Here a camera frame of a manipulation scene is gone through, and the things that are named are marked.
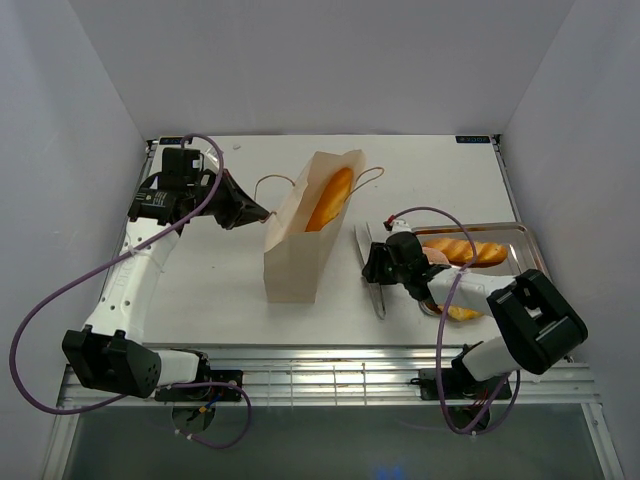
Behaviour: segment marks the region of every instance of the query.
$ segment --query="baking tray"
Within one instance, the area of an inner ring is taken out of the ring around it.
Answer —
[[[521,223],[480,223],[465,225],[471,238],[478,242],[495,242],[507,247],[507,259],[500,265],[486,268],[471,268],[477,273],[486,275],[520,275],[530,268],[535,268],[549,276],[540,249],[527,227]],[[420,242],[434,237],[449,237],[466,240],[464,233],[457,226],[416,227],[413,229]]]

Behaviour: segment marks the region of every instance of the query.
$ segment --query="white tabletop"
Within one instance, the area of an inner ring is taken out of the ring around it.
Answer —
[[[379,320],[360,278],[355,223],[380,224],[402,209],[428,205],[463,223],[514,221],[493,147],[457,144],[453,136],[229,136],[216,138],[226,167],[249,195],[260,177],[292,178],[314,152],[362,149],[367,166],[386,174],[351,201],[314,305],[269,304],[262,281],[265,226],[222,230],[213,217],[188,225],[165,265],[149,309],[145,343],[170,345],[430,346],[437,320],[425,317],[401,286],[385,287],[387,317]],[[205,143],[194,145],[206,149]],[[154,170],[158,169],[156,156]],[[288,191],[280,179],[263,182],[258,202],[278,207]],[[413,226],[449,222],[415,213]],[[461,345],[498,334],[493,319],[450,322],[445,344]]]

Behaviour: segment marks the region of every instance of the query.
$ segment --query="baguette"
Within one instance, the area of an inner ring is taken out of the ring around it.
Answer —
[[[462,266],[473,258],[471,244],[467,240],[455,238],[432,238],[422,244],[425,247],[440,250],[447,256],[451,264]],[[493,267],[504,262],[507,258],[507,249],[494,242],[475,242],[478,251],[478,260],[474,267]]]
[[[444,305],[438,305],[440,311],[444,308]],[[459,322],[464,322],[466,320],[472,320],[474,318],[478,318],[482,316],[482,313],[476,312],[475,310],[470,310],[468,308],[462,307],[454,307],[453,305],[449,307],[449,311],[447,315],[454,320]]]
[[[309,218],[305,232],[319,232],[327,223],[340,215],[344,202],[351,193],[352,182],[353,170],[346,167],[338,170],[331,177]]]

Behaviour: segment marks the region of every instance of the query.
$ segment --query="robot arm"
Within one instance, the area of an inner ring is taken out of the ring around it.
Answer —
[[[169,232],[143,250],[135,248],[194,211],[206,198],[216,175],[223,178],[200,215],[213,215],[227,230],[269,216],[227,170],[205,169],[201,157],[199,150],[165,148],[162,170],[138,189],[120,251],[129,251],[132,256],[110,272],[103,296],[82,331],[67,331],[62,342],[62,350],[84,387],[146,398],[158,386],[206,380],[202,378],[206,371],[202,355],[153,351],[142,345],[153,292],[182,229]]]
[[[394,233],[373,242],[362,275],[369,283],[401,283],[412,298],[442,305],[458,271],[431,265],[415,234]],[[538,270],[518,276],[464,272],[453,305],[491,315],[502,336],[465,349],[443,374],[443,383],[464,389],[518,369],[542,374],[584,342],[584,322]]]

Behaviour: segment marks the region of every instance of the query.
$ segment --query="paper bag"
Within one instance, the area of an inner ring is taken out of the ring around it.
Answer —
[[[349,167],[356,179],[365,164],[362,150],[344,155],[316,152],[302,170],[293,190],[267,224],[264,286],[269,302],[315,302],[318,285],[347,213],[350,197],[340,215],[319,232],[305,232],[307,223],[331,177],[341,168]]]

